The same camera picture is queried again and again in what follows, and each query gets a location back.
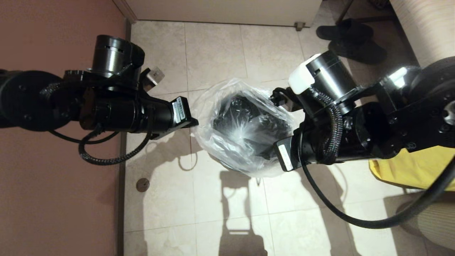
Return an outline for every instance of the shoe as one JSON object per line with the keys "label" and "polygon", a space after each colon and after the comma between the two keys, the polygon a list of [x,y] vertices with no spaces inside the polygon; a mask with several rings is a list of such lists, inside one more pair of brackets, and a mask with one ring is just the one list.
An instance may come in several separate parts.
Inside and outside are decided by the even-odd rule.
{"label": "shoe", "polygon": [[365,41],[373,37],[373,29],[353,19],[347,19],[337,26],[318,27],[316,35],[325,40]]}
{"label": "shoe", "polygon": [[365,64],[378,64],[387,58],[387,51],[368,39],[363,42],[334,40],[329,43],[329,50],[336,55]]}

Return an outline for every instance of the tile floor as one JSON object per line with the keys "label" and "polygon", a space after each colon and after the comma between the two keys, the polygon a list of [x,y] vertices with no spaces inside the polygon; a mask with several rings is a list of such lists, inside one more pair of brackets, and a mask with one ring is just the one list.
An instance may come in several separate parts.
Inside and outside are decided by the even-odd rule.
{"label": "tile floor", "polygon": [[[340,8],[323,1],[311,28],[140,21],[131,40],[146,53],[145,67],[166,78],[151,92],[165,100],[188,98],[232,77],[285,87],[289,73],[327,50],[315,35]],[[201,149],[191,130],[151,141],[126,164],[125,255],[450,255],[400,228],[367,230],[336,218],[317,198],[302,171],[256,180],[227,171]],[[129,134],[127,151],[143,134]],[[312,165],[315,180],[348,214],[384,218],[387,202],[414,195],[377,181],[365,161]],[[136,181],[150,180],[145,193]]]}

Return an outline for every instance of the floor drain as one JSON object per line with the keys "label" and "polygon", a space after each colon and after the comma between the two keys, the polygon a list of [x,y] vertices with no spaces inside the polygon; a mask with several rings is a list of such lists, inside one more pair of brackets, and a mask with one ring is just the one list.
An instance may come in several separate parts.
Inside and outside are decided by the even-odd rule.
{"label": "floor drain", "polygon": [[136,183],[136,189],[139,192],[147,191],[148,187],[150,187],[150,182],[146,178],[139,179]]}

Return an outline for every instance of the plastic bag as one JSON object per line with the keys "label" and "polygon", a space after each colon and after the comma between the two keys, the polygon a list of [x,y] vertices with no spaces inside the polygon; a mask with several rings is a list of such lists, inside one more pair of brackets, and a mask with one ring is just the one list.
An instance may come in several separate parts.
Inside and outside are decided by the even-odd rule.
{"label": "plastic bag", "polygon": [[283,173],[273,143],[292,135],[292,117],[269,94],[238,78],[207,89],[191,111],[199,145],[229,169],[262,178]]}

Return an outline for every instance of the black braided cable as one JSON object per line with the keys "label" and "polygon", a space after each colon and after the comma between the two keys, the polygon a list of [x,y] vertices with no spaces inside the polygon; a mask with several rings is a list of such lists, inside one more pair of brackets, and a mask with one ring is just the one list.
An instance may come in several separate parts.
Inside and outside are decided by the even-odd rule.
{"label": "black braided cable", "polygon": [[318,91],[316,88],[310,87],[309,89],[314,99],[326,108],[330,117],[330,137],[324,143],[321,143],[318,149],[321,152],[319,155],[322,155],[320,163],[333,164],[338,157],[338,150],[343,136],[343,116],[338,107],[332,104],[332,98]]}
{"label": "black braided cable", "polygon": [[[55,131],[55,130],[52,130],[52,131],[49,131],[52,135],[54,136],[57,136],[59,138],[62,138],[64,140],[67,140],[67,141],[70,141],[70,142],[74,142],[74,143],[81,143],[81,140],[79,139],[75,139],[75,138],[71,138],[71,137],[68,137],[66,135],[63,135],[61,133],[59,133],[58,131]],[[87,141],[86,144],[88,145],[93,145],[93,144],[100,144],[100,143],[103,143],[105,141],[108,141],[110,140],[111,138],[115,137],[119,132],[113,132],[112,134],[110,134],[109,136],[106,136],[105,138],[102,138],[102,139],[99,139],[99,140],[91,140],[91,141]]]}
{"label": "black braided cable", "polygon": [[148,141],[150,140],[150,138],[152,137],[152,130],[149,129],[148,132],[147,132],[147,135],[145,136],[144,140],[141,142],[141,144],[139,144],[139,146],[134,149],[133,151],[125,154],[125,155],[122,155],[122,156],[119,156],[119,157],[116,157],[116,158],[111,158],[111,159],[99,159],[99,158],[95,158],[91,155],[89,155],[87,153],[87,151],[85,150],[85,145],[86,143],[88,142],[89,139],[91,138],[94,138],[98,135],[100,135],[101,133],[103,132],[103,128],[100,124],[97,124],[95,129],[90,132],[87,136],[85,136],[81,143],[79,143],[79,155],[81,156],[82,159],[84,159],[86,162],[89,162],[91,164],[95,164],[95,165],[113,165],[113,164],[119,164],[121,162],[124,162],[130,158],[132,158],[133,156],[135,156],[137,153],[139,153],[139,151],[141,151],[148,143]]}

